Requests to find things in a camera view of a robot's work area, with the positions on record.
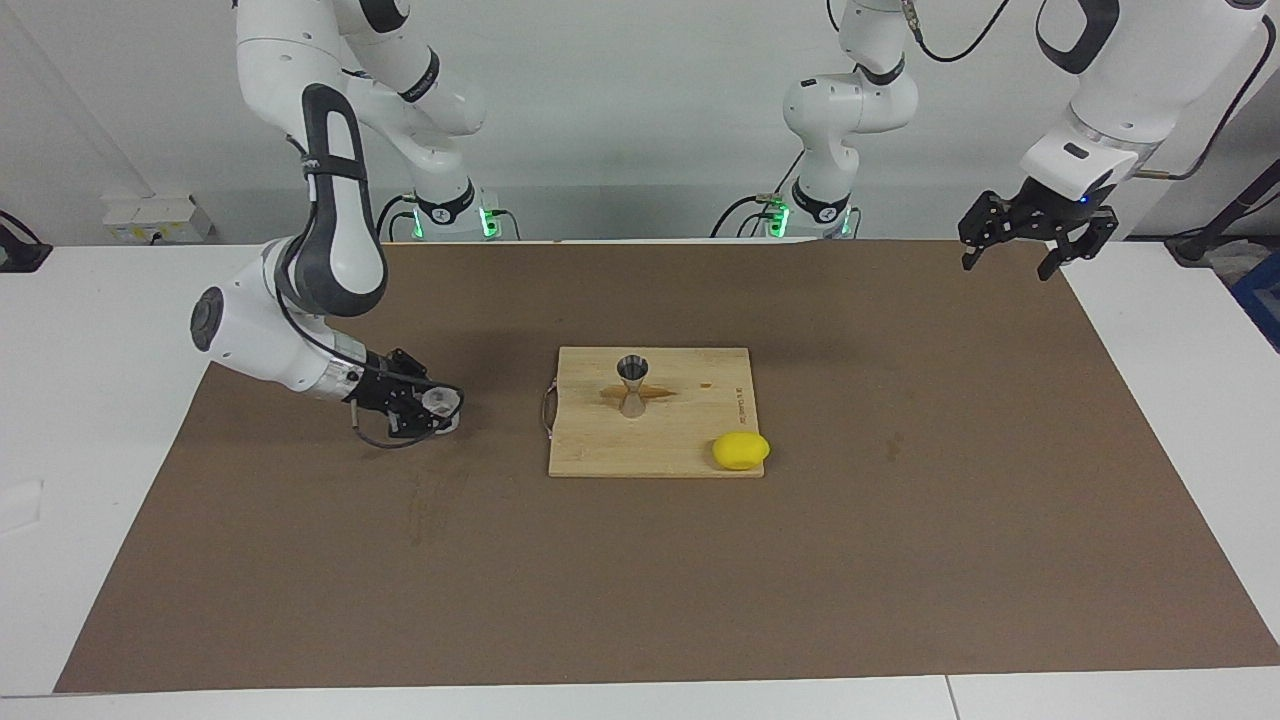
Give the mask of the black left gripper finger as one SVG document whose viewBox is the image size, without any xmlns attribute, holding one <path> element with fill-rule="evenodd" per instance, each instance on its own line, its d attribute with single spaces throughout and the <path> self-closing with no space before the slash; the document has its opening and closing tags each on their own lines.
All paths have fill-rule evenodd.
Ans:
<svg viewBox="0 0 1280 720">
<path fill-rule="evenodd" d="M 1115 210 L 1106 205 L 1087 218 L 1084 232 L 1074 240 L 1065 227 L 1056 225 L 1050 236 L 1053 247 L 1037 266 L 1038 278 L 1048 281 L 1065 264 L 1094 259 L 1110 241 L 1117 225 Z"/>
<path fill-rule="evenodd" d="M 1009 215 L 1010 202 L 995 191 L 984 191 L 957 223 L 957 237 L 965 246 L 961 264 L 972 272 L 986 250 L 1021 240 L 1020 228 Z"/>
</svg>

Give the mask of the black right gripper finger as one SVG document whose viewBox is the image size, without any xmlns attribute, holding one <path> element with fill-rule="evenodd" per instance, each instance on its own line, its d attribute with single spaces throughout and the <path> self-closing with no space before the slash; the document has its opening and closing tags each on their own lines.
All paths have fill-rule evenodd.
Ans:
<svg viewBox="0 0 1280 720">
<path fill-rule="evenodd" d="M 456 386 L 434 380 L 428 369 L 402 348 L 387 355 L 387 377 L 390 378 L 389 398 L 462 398 L 463 391 Z"/>
<path fill-rule="evenodd" d="M 445 436 L 460 424 L 461 406 L 388 407 L 387 436 L 392 439 L 417 439 Z"/>
</svg>

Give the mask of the small clear glass cup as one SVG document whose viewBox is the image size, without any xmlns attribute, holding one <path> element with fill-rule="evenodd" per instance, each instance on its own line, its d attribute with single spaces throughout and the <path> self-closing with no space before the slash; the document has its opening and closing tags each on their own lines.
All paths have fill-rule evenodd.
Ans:
<svg viewBox="0 0 1280 720">
<path fill-rule="evenodd" d="M 420 402 L 433 419 L 435 436 L 449 434 L 458 427 L 463 396 L 457 389 L 445 387 L 428 389 L 421 395 Z"/>
</svg>

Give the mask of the steel double jigger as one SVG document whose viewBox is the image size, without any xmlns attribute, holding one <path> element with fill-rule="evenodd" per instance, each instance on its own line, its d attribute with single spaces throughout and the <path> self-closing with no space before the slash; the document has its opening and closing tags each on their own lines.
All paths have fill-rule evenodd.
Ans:
<svg viewBox="0 0 1280 720">
<path fill-rule="evenodd" d="M 649 373 L 648 360 L 640 355 L 630 354 L 618 360 L 616 370 L 623 387 L 620 411 L 627 419 L 637 419 L 646 409 L 643 386 Z"/>
</svg>

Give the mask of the black tripod stand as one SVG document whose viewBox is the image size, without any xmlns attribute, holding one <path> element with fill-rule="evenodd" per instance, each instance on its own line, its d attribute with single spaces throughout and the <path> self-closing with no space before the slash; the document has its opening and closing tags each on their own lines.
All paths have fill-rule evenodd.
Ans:
<svg viewBox="0 0 1280 720">
<path fill-rule="evenodd" d="M 1165 249 L 1180 266 L 1207 266 L 1208 251 L 1222 245 L 1222 237 L 1231 225 L 1280 199 L 1277 187 L 1280 187 L 1280 158 L 1276 158 L 1206 225 L 1166 238 Z"/>
</svg>

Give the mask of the blue crate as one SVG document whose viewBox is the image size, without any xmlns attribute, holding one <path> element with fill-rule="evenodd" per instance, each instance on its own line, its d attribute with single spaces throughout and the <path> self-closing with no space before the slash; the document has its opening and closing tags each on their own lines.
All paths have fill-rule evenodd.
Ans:
<svg viewBox="0 0 1280 720">
<path fill-rule="evenodd" d="M 1229 292 L 1280 354 L 1280 275 L 1251 273 L 1234 283 Z"/>
</svg>

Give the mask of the wooden cutting board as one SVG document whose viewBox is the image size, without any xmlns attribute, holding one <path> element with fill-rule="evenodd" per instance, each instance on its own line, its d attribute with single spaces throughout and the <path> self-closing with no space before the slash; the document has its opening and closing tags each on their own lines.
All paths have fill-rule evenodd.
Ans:
<svg viewBox="0 0 1280 720">
<path fill-rule="evenodd" d="M 645 413 L 620 411 L 618 360 L 648 360 Z M 549 424 L 548 474 L 579 479 L 763 478 L 726 471 L 710 443 L 736 430 L 759 432 L 751 356 L 745 347 L 562 346 Z"/>
</svg>

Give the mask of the white power socket box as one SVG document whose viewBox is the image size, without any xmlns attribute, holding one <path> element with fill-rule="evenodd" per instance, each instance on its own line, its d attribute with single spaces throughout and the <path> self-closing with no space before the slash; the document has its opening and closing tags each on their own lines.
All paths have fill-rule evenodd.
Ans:
<svg viewBox="0 0 1280 720">
<path fill-rule="evenodd" d="M 193 196 L 152 196 L 109 201 L 102 228 L 120 243 L 206 243 L 215 236 L 211 218 Z"/>
</svg>

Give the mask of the brown table mat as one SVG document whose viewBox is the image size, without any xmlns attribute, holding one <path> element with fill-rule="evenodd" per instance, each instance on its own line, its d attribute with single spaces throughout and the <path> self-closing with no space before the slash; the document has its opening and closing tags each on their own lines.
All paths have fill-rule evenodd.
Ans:
<svg viewBox="0 0 1280 720">
<path fill-rule="evenodd" d="M 61 692 L 1280 664 L 1062 277 L 1014 243 L 388 249 L 343 331 L 466 393 L 384 452 L 211 366 Z M 760 479 L 553 479 L 563 346 L 749 350 Z"/>
</svg>

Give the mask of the yellow lemon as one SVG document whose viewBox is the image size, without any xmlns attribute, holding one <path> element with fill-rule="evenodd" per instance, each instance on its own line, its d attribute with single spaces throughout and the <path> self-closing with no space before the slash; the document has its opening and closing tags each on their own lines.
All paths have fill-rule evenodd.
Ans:
<svg viewBox="0 0 1280 720">
<path fill-rule="evenodd" d="M 771 442 L 758 432 L 730 432 L 710 443 L 712 459 L 726 471 L 754 471 L 764 465 L 771 452 Z"/>
</svg>

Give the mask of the white tape patch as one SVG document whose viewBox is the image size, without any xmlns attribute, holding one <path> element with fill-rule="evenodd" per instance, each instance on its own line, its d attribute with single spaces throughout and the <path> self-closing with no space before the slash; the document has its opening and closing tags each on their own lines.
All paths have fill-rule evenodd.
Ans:
<svg viewBox="0 0 1280 720">
<path fill-rule="evenodd" d="M 0 487 L 0 536 L 5 536 L 40 521 L 45 483 L 41 479 L 23 480 Z"/>
</svg>

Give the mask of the black stand base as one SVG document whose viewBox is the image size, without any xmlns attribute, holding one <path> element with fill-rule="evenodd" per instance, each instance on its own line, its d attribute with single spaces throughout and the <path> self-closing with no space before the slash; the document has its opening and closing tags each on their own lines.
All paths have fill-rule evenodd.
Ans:
<svg viewBox="0 0 1280 720">
<path fill-rule="evenodd" d="M 0 209 L 0 273 L 35 273 L 52 250 L 24 222 Z"/>
</svg>

